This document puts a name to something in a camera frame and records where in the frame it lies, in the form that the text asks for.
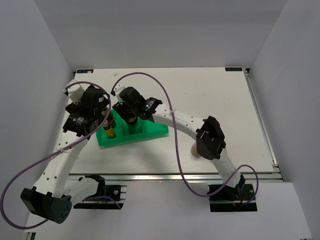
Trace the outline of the red-lid sauce jar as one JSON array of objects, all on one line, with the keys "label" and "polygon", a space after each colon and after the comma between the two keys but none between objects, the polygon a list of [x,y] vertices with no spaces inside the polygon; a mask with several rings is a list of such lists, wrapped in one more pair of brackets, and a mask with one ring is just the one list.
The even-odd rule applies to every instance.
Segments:
[{"label": "red-lid sauce jar", "polygon": [[137,118],[136,116],[134,116],[134,117],[127,117],[127,118],[124,119],[124,121],[125,121],[128,125],[133,126],[133,125],[135,125],[135,124],[138,122],[138,118]]}]

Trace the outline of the small yellow-label white-cap bottle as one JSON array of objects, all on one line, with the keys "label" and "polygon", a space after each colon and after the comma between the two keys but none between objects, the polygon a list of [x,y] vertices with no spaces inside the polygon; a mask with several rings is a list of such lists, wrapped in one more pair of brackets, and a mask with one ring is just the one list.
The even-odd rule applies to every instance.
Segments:
[{"label": "small yellow-label white-cap bottle", "polygon": [[103,124],[103,130],[108,139],[114,139],[116,137],[116,133],[114,132],[112,126],[107,121],[105,121]]}]

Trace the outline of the pink-cap spice shaker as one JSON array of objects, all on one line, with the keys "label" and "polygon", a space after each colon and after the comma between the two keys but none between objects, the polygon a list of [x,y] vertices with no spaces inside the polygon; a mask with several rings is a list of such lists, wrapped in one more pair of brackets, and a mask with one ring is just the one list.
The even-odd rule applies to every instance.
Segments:
[{"label": "pink-cap spice shaker", "polygon": [[197,150],[197,142],[195,141],[191,148],[190,148],[190,153],[195,157],[195,158],[200,158],[200,154],[198,153],[198,150]]}]

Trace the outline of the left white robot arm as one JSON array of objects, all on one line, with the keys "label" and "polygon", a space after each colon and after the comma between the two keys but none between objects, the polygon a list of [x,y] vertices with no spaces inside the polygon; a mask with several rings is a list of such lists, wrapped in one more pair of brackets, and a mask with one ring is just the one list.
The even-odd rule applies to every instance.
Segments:
[{"label": "left white robot arm", "polygon": [[56,144],[57,155],[51,158],[33,187],[24,188],[20,195],[32,214],[57,224],[63,223],[73,206],[87,197],[99,200],[106,193],[105,179],[97,174],[88,174],[70,186],[66,186],[66,181],[90,133],[101,126],[102,112],[109,100],[94,85],[87,89],[74,85],[66,93],[71,103],[65,108],[69,116]]}]

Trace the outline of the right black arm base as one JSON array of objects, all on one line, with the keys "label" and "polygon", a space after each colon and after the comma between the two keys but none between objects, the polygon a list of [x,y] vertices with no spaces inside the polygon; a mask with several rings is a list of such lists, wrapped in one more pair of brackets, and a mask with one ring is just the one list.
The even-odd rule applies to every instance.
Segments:
[{"label": "right black arm base", "polygon": [[211,213],[257,212],[254,187],[252,184],[245,184],[240,195],[224,187],[209,197],[209,207]]}]

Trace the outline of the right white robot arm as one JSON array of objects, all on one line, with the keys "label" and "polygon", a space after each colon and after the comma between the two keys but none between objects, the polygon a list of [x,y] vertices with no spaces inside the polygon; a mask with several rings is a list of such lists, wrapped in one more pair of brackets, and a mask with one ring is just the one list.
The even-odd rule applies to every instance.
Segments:
[{"label": "right white robot arm", "polygon": [[182,132],[195,141],[195,151],[201,157],[210,160],[222,179],[222,185],[215,190],[226,200],[237,200],[244,193],[245,178],[237,171],[230,159],[225,135],[216,118],[193,117],[174,111],[161,100],[154,97],[145,99],[134,87],[115,86],[111,94],[118,100],[113,109],[123,120],[130,122],[133,117],[144,121],[163,124]]}]

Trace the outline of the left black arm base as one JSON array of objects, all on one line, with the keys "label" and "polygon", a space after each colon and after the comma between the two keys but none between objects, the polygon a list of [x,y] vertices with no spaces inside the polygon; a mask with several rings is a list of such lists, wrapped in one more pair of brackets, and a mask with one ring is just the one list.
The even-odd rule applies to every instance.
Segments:
[{"label": "left black arm base", "polygon": [[87,196],[80,203],[73,206],[74,209],[86,210],[121,210],[126,199],[126,185],[106,183],[106,180],[97,174],[87,174],[86,180],[97,182],[95,194]]}]

